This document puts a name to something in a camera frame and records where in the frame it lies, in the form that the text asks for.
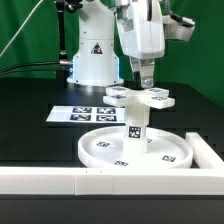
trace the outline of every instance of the black tabletop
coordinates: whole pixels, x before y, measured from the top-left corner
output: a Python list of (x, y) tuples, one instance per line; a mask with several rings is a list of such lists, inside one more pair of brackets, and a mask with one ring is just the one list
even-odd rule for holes
[[(158, 83), (175, 98), (151, 109), (150, 127), (198, 132), (224, 159), (224, 112), (188, 85)], [(0, 166), (80, 167), (78, 139), (105, 124), (46, 122), (53, 106), (107, 106), (103, 93), (59, 80), (0, 80)], [(223, 223), (223, 196), (0, 196), (1, 223)]]

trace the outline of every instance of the white round tray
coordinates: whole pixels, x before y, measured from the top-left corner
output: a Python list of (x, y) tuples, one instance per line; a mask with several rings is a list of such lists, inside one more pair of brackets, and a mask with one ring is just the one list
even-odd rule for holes
[(184, 139), (153, 128), (146, 129), (147, 152), (126, 157), (124, 132), (125, 126), (115, 126), (86, 133), (78, 142), (79, 159), (92, 168), (189, 168), (192, 164), (193, 152)]

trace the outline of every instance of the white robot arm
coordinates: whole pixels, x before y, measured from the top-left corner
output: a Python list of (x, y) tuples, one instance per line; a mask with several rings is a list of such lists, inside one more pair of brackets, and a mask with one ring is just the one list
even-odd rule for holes
[[(160, 8), (162, 0), (111, 0), (125, 55), (130, 57), (133, 74), (140, 74), (144, 89), (153, 87), (154, 59), (164, 55), (164, 39), (188, 41), (194, 30), (191, 19), (180, 17), (170, 10), (164, 0), (168, 16)], [(163, 24), (167, 24), (165, 34)]]
[(153, 87), (154, 60), (164, 55), (165, 39), (188, 41), (194, 30), (191, 19), (170, 10), (169, 0), (163, 0), (168, 14), (163, 16), (161, 1), (108, 0), (107, 7), (100, 0), (67, 0), (68, 11), (74, 8), (71, 2), (83, 4), (79, 8), (79, 51), (73, 57), (68, 83), (87, 91), (123, 83), (114, 53), (115, 15), (121, 47), (130, 57), (134, 77), (140, 76), (144, 89)]

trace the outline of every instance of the warning label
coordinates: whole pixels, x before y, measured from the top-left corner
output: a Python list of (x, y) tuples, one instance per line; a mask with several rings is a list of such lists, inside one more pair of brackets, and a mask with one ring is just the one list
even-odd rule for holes
[(99, 43), (96, 43), (95, 47), (91, 51), (91, 54), (103, 54)]

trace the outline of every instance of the green screen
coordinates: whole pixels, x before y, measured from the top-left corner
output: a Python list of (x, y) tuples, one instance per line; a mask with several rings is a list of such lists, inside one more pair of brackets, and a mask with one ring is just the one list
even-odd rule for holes
[[(0, 0), (0, 52), (38, 2)], [(171, 8), (179, 15), (193, 18), (196, 28), (188, 43), (166, 41), (165, 56), (156, 60), (155, 80), (189, 84), (224, 109), (224, 1), (171, 0)], [(65, 29), (67, 53), (72, 59), (78, 51), (78, 14), (65, 14)], [(0, 69), (21, 63), (57, 61), (58, 53), (56, 7), (53, 0), (44, 0), (0, 58)], [(131, 80), (129, 59), (122, 53), (117, 32), (115, 53), (120, 57), (120, 76)], [(55, 78), (55, 73), (16, 73), (12, 76)]]

